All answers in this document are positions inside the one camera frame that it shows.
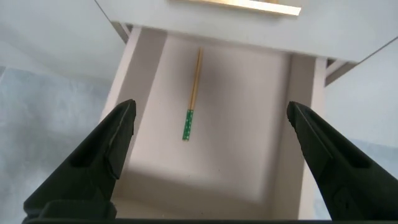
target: white drawer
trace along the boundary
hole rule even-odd
[[[203,63],[186,142],[199,47]],[[324,73],[316,66],[324,61],[133,28],[103,111],[105,117],[130,98],[137,104],[113,194],[118,217],[308,218],[313,182],[303,181],[304,159],[285,107],[288,100],[322,105]]]

